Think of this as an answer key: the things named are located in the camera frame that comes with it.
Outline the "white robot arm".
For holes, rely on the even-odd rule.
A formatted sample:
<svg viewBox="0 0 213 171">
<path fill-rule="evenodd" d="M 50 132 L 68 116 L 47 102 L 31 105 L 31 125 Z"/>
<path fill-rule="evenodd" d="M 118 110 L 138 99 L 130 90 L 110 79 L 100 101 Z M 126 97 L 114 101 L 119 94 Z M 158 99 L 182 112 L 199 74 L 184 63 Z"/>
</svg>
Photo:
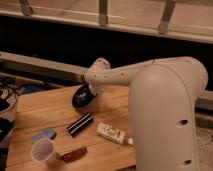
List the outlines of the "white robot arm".
<svg viewBox="0 0 213 171">
<path fill-rule="evenodd" d="M 96 87 L 129 88 L 137 171 L 199 171 L 195 102 L 208 73 L 195 58 L 155 59 L 114 69 L 98 59 L 86 71 Z"/>
</svg>

